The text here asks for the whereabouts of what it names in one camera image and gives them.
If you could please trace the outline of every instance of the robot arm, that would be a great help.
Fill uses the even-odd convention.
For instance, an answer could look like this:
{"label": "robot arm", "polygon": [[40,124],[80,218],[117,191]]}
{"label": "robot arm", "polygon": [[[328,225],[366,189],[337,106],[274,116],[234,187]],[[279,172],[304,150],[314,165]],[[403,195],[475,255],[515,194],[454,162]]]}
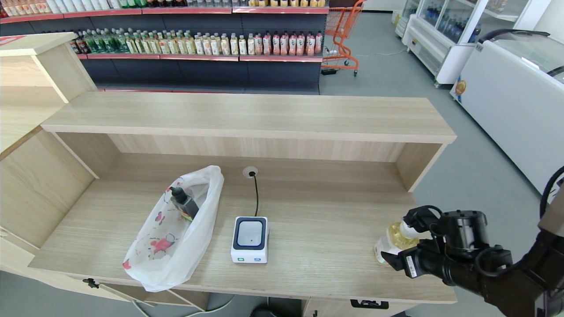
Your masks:
{"label": "robot arm", "polygon": [[434,275],[482,296],[508,317],[555,316],[564,311],[564,190],[546,213],[541,207],[541,217],[534,245],[515,264],[510,251],[489,245],[482,212],[442,213],[433,206],[412,209],[404,217],[418,232],[430,231],[432,239],[397,256],[382,256],[410,278]]}

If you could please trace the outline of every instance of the chest freezer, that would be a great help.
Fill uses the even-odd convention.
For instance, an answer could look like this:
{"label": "chest freezer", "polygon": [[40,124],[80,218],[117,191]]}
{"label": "chest freezer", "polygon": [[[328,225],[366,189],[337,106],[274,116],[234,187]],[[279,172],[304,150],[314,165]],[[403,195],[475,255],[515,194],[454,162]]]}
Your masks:
{"label": "chest freezer", "polygon": [[451,95],[542,192],[564,165],[564,43],[546,32],[491,32]]}

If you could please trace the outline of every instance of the gray floor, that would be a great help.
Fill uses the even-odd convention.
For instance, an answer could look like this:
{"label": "gray floor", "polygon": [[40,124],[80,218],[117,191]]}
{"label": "gray floor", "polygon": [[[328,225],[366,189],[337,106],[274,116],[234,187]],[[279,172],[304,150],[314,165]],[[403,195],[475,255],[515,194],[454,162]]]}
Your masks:
{"label": "gray floor", "polygon": [[[473,209],[487,214],[492,244],[501,244],[519,259],[538,232],[539,194],[521,176],[488,136],[452,100],[448,90],[435,89],[433,80],[416,57],[406,52],[394,34],[389,14],[362,14],[347,44],[360,60],[357,78],[352,71],[322,76],[324,95],[410,96],[428,98],[458,135],[447,147],[415,191],[420,204],[443,210]],[[413,317],[502,316],[498,310],[462,289],[455,289],[453,305],[420,305],[409,310]],[[210,309],[231,298],[215,294]],[[264,298],[237,296],[225,310],[207,317],[248,316]],[[295,309],[294,303],[274,300]],[[174,306],[147,309],[153,317],[184,316],[191,312]],[[50,288],[7,273],[0,274],[0,316],[121,316],[141,317],[129,303],[103,300]]]}

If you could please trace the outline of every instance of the plastic bag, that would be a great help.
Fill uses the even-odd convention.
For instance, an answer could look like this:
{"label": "plastic bag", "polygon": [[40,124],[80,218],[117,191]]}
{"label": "plastic bag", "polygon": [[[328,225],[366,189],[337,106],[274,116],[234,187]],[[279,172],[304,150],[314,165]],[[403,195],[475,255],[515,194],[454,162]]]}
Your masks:
{"label": "plastic bag", "polygon": [[211,165],[171,184],[182,187],[198,205],[192,222],[180,216],[168,187],[162,194],[123,263],[147,291],[160,292],[190,279],[212,239],[223,180],[219,166]]}

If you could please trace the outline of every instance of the shopping cart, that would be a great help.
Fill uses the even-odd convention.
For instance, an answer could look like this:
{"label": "shopping cart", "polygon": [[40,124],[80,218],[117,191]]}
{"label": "shopping cart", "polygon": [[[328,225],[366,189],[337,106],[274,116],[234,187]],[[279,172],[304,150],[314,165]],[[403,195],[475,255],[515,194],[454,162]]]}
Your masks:
{"label": "shopping cart", "polygon": [[[356,20],[364,6],[364,1],[366,0],[349,2],[350,5],[348,6],[331,7],[329,9],[325,35],[333,38],[333,46],[331,49],[324,51],[321,67],[354,69],[354,76],[356,77],[359,68],[358,59],[353,57],[353,52],[350,48],[346,47],[343,42],[350,37]],[[343,65],[339,65],[339,61],[341,60],[345,60]],[[354,63],[354,66],[349,66],[351,61]]]}

